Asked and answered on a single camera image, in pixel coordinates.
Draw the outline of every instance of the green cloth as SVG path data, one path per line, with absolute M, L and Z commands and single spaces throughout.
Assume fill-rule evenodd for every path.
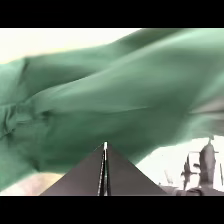
M 67 172 L 104 141 L 133 163 L 223 134 L 194 112 L 224 95 L 224 29 L 142 29 L 118 41 L 0 65 L 0 190 Z

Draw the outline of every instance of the dark triangular object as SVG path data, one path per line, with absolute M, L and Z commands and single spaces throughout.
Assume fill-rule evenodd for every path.
M 136 166 L 114 151 L 111 145 L 106 151 L 111 196 L 167 195 Z
M 101 195 L 102 166 L 104 166 L 103 145 L 65 174 L 41 196 Z

